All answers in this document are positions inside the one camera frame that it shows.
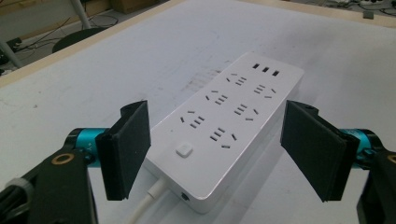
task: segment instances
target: white cable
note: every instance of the white cable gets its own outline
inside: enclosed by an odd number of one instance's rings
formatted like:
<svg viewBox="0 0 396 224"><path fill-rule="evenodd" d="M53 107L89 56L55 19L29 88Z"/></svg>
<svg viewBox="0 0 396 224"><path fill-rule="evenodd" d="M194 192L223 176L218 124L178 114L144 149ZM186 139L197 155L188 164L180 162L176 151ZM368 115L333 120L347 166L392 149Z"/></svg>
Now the white cable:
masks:
<svg viewBox="0 0 396 224"><path fill-rule="evenodd" d="M161 177L148 190L146 197L139 203L131 216L129 224L135 224L148 208L168 189L165 177Z"/></svg>

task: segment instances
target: power switch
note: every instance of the power switch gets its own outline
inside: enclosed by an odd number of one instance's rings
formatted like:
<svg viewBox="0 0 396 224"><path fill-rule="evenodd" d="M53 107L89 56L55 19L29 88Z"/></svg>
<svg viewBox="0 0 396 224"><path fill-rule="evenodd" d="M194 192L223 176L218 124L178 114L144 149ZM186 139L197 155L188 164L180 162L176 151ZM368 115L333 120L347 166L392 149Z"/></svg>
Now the power switch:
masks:
<svg viewBox="0 0 396 224"><path fill-rule="evenodd" d="M182 158L187 158L192 153L192 146L184 144L176 149L176 153Z"/></svg>

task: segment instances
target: white table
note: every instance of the white table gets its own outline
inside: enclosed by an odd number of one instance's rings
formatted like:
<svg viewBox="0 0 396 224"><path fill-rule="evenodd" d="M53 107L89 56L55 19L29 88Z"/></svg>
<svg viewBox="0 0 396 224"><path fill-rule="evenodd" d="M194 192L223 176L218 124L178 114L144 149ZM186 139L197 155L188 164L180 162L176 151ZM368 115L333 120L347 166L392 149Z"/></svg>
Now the white table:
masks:
<svg viewBox="0 0 396 224"><path fill-rule="evenodd" d="M296 100L336 127L376 132L395 150L395 30L226 0L155 10L23 67L10 75L17 81L0 79L10 82L0 89L0 186L59 149L71 130L110 127L123 105L148 100L154 126L247 51L303 68ZM141 223L358 223L367 172L351 172L343 201L322 203L279 132L208 214L168 192ZM100 170L90 175L101 223L128 220L156 181L142 169L129 200L108 202Z"/></svg>

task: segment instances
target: chair seat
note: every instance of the chair seat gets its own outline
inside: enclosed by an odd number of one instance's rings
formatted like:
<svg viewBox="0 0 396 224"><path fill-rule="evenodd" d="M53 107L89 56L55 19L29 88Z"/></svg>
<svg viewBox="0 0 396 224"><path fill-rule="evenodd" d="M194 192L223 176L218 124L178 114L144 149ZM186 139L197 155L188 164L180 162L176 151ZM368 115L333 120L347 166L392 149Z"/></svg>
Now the chair seat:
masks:
<svg viewBox="0 0 396 224"><path fill-rule="evenodd" d="M62 38L60 41L58 41L52 47L52 53L55 53L56 51L59 51L61 49L65 49L71 45L74 45L83 39L86 39L92 35L96 35L102 31L104 31L105 29L106 28L91 28L91 29L86 29L86 30L80 30L80 31L77 31L71 35L67 35L64 38Z"/></svg>

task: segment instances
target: white power strip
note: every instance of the white power strip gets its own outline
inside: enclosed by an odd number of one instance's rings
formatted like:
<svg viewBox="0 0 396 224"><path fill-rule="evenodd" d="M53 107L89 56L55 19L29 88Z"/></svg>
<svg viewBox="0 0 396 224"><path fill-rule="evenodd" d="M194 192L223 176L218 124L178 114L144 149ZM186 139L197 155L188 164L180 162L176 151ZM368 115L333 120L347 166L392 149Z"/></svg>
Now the white power strip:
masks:
<svg viewBox="0 0 396 224"><path fill-rule="evenodd" d="M145 166L208 212L283 113L300 68L247 53L151 130Z"/></svg>

